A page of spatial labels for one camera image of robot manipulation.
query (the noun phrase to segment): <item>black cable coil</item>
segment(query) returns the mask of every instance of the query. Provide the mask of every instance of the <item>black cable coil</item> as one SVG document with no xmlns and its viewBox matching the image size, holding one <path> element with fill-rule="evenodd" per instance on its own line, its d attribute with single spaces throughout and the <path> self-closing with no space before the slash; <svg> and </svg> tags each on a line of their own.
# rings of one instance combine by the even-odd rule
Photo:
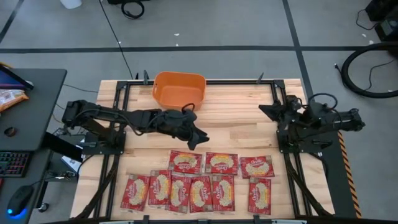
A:
<svg viewBox="0 0 398 224">
<path fill-rule="evenodd" d="M 138 4 L 138 5 L 141 7 L 141 12 L 140 12 L 140 14 L 138 14 L 138 15 L 133 15 L 133 14 L 131 14 L 128 10 L 125 10 L 124 7 L 126 6 L 126 4 L 129 4 L 129 3 L 136 3 L 136 4 Z M 121 9 L 122 9 L 123 15 L 124 15 L 126 18 L 128 18 L 128 19 L 138 19 L 138 18 L 140 18 L 142 15 L 144 15 L 144 12 L 145 12 L 145 7 L 144 7 L 143 3 L 141 3 L 140 0 L 125 1 L 124 3 L 122 3 Z"/>
<path fill-rule="evenodd" d="M 361 96 L 366 96 L 370 98 L 391 98 L 398 96 L 398 90 L 386 92 L 386 93 L 373 93 L 368 90 L 363 90 L 356 86 L 353 81 L 350 79 L 348 75 L 348 68 L 349 65 L 353 62 L 353 60 L 360 56 L 361 54 L 368 52 L 370 50 L 397 50 L 398 49 L 398 42 L 382 42 L 378 44 L 372 44 L 366 47 L 363 47 L 354 53 L 352 53 L 344 62 L 343 67 L 341 68 L 341 79 L 343 83 L 349 88 L 351 91 L 359 94 Z"/>
</svg>

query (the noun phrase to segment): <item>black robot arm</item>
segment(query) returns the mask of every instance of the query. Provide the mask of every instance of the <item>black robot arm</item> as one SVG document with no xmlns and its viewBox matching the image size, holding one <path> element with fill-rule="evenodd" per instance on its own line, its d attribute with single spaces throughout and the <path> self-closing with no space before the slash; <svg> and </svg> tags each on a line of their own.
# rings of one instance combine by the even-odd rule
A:
<svg viewBox="0 0 398 224">
<path fill-rule="evenodd" d="M 303 152 L 311 150 L 310 145 L 324 148 L 330 145 L 323 141 L 321 134 L 332 131 L 360 131 L 365 126 L 358 113 L 358 109 L 338 112 L 335 106 L 328 107 L 326 104 L 310 102 L 303 105 L 300 98 L 287 95 L 285 104 L 279 101 L 273 105 L 259 105 L 271 120 L 278 122 L 277 137 L 279 143 L 289 146 L 291 152 Z"/>
<path fill-rule="evenodd" d="M 183 108 L 177 110 L 135 110 L 121 111 L 119 109 L 89 103 L 85 100 L 70 101 L 67 104 L 62 122 L 66 127 L 81 126 L 89 132 L 104 138 L 110 144 L 115 143 L 109 128 L 104 128 L 95 119 L 111 121 L 130 126 L 136 135 L 158 132 L 167 134 L 181 141 L 187 141 L 188 147 L 194 150 L 197 144 L 209 141 L 207 133 L 194 125 L 196 114 Z"/>
</svg>

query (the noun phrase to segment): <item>red snack bag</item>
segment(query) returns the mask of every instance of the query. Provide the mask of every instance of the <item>red snack bag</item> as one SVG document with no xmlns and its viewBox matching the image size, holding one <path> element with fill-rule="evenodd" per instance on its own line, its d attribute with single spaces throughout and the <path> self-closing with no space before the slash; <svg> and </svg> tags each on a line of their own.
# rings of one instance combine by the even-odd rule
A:
<svg viewBox="0 0 398 224">
<path fill-rule="evenodd" d="M 206 152 L 206 173 L 238 174 L 238 155 Z"/>
<path fill-rule="evenodd" d="M 250 177 L 249 212 L 271 214 L 271 180 Z"/>
<path fill-rule="evenodd" d="M 211 182 L 209 176 L 192 178 L 190 191 L 190 212 L 212 212 Z"/>
<path fill-rule="evenodd" d="M 167 205 L 171 190 L 171 170 L 152 170 L 150 172 L 148 205 Z"/>
<path fill-rule="evenodd" d="M 241 157 L 242 176 L 275 177 L 271 156 Z"/>
<path fill-rule="evenodd" d="M 170 200 L 166 205 L 166 210 L 181 213 L 188 212 L 191 181 L 192 179 L 190 177 L 172 175 L 172 192 Z"/>
<path fill-rule="evenodd" d="M 187 174 L 200 174 L 201 158 L 201 154 L 172 150 L 169 160 L 169 169 Z"/>
<path fill-rule="evenodd" d="M 213 176 L 213 210 L 235 211 L 234 176 Z"/>
<path fill-rule="evenodd" d="M 149 179 L 144 175 L 131 174 L 120 207 L 143 211 L 147 200 Z"/>
</svg>

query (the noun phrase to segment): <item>black desk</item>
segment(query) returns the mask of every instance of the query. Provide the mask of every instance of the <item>black desk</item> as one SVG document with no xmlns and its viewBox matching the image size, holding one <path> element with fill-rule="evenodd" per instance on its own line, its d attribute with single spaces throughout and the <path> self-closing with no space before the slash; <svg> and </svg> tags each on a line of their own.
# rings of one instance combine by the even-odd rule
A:
<svg viewBox="0 0 398 224">
<path fill-rule="evenodd" d="M 32 81 L 35 88 L 28 91 L 30 98 L 12 108 L 0 117 L 0 150 L 34 151 L 24 178 L 5 178 L 0 188 L 0 223 L 28 223 L 30 214 L 37 207 L 44 185 L 41 181 L 34 185 L 34 193 L 20 219 L 11 219 L 6 213 L 8 201 L 22 185 L 33 184 L 45 177 L 53 152 L 49 148 L 40 148 L 53 108 L 57 102 L 67 71 L 62 69 L 14 69 L 20 77 Z M 12 137 L 3 135 L 4 129 L 13 126 L 18 133 Z"/>
</svg>

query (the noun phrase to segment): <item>orange plastic basket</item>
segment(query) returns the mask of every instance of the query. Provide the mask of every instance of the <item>orange plastic basket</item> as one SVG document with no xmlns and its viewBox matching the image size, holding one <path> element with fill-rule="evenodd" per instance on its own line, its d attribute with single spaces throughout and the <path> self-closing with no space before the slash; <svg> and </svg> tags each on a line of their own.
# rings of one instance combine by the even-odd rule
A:
<svg viewBox="0 0 398 224">
<path fill-rule="evenodd" d="M 199 74 L 160 72 L 155 78 L 152 96 L 163 108 L 181 110 L 193 103 L 195 110 L 199 110 L 205 99 L 205 90 L 206 79 Z"/>
</svg>

